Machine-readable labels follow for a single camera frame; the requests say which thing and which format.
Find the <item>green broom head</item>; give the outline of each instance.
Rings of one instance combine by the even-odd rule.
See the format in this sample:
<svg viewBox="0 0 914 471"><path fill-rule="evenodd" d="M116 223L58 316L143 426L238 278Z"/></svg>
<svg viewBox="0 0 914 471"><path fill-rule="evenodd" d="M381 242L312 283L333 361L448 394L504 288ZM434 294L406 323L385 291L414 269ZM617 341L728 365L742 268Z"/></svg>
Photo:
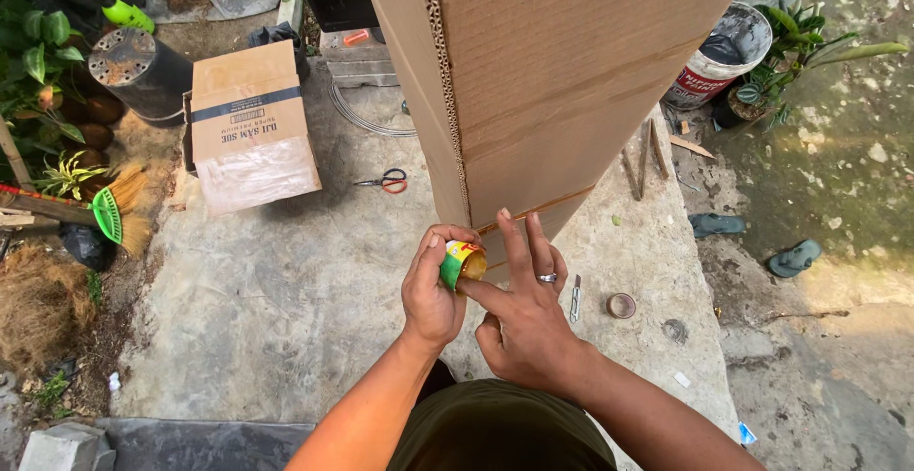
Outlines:
<svg viewBox="0 0 914 471"><path fill-rule="evenodd" d="M99 227L105 236L120 244L123 241L123 226L120 224L120 210L114 202L114 195L110 189L101 189L92 199L92 212L99 222Z"/></svg>

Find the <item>green spray bottle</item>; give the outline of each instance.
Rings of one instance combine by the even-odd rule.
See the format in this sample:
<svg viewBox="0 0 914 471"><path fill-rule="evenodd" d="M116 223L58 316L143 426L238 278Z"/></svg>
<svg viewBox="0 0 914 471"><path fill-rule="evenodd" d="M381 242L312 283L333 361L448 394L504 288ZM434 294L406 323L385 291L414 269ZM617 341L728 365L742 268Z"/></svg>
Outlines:
<svg viewBox="0 0 914 471"><path fill-rule="evenodd" d="M155 31L155 23L136 5L128 5L121 0L95 0L111 22L118 26L133 26L146 32Z"/></svg>

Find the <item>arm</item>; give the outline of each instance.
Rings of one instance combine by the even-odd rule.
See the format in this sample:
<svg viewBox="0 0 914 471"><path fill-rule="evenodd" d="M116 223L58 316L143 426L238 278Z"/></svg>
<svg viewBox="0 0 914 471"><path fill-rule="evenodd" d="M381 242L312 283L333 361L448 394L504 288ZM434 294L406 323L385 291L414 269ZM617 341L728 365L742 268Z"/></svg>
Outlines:
<svg viewBox="0 0 914 471"><path fill-rule="evenodd" d="M463 325L466 298L438 279L447 241L482 244L472 230L428 229L403 280L403 333L327 412L286 471L387 467L432 364Z"/></svg>
<svg viewBox="0 0 914 471"><path fill-rule="evenodd" d="M476 329L486 362L497 376L575 401L646 471L763 470L758 461L701 414L578 339L558 305L567 269L527 216L530 246L507 210L498 213L511 282L458 281L458 290L488 311ZM536 279L555 272L555 283Z"/></svg>

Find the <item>white bucket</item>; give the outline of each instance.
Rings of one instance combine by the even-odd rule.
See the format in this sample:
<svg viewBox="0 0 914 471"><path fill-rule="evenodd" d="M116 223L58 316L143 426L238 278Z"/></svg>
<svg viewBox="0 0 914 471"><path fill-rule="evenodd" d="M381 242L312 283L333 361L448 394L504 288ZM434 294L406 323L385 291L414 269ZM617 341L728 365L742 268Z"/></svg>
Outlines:
<svg viewBox="0 0 914 471"><path fill-rule="evenodd" d="M733 39L748 64L720 64L695 50L664 94L664 101L670 106L681 110L701 107L738 76L755 68L771 47L771 24L761 12L737 1L730 4L711 33L723 33Z"/></svg>

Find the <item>olive green shorts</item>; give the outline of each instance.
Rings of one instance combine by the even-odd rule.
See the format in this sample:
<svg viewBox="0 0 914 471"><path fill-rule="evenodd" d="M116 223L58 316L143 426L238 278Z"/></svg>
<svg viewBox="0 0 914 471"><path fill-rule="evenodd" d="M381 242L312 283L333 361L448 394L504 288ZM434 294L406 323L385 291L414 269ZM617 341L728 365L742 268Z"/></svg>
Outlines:
<svg viewBox="0 0 914 471"><path fill-rule="evenodd" d="M571 403L500 380L466 381L409 415L388 470L600 469L615 458Z"/></svg>

